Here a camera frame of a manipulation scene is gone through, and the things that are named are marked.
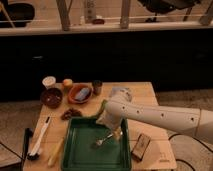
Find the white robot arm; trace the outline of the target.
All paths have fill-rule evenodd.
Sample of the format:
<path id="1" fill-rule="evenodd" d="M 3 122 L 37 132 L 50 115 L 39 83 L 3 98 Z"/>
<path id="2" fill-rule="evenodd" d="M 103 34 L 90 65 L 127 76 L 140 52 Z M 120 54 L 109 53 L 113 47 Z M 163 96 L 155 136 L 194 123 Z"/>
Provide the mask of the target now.
<path id="1" fill-rule="evenodd" d="M 115 131 L 123 119 L 131 119 L 213 144 L 213 111 L 137 105 L 132 102 L 128 88 L 113 88 L 104 110 L 97 122 L 111 131 Z"/>

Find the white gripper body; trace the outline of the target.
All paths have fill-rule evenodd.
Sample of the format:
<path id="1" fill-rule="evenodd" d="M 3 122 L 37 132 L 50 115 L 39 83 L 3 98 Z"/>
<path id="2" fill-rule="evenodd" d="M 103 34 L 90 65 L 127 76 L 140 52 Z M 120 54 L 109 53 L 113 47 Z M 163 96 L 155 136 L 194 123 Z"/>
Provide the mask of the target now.
<path id="1" fill-rule="evenodd" d="M 120 116 L 116 116 L 107 111 L 104 111 L 103 113 L 101 113 L 96 120 L 97 124 L 105 125 L 111 131 L 117 130 L 120 127 L 121 122 L 122 122 L 122 118 Z"/>

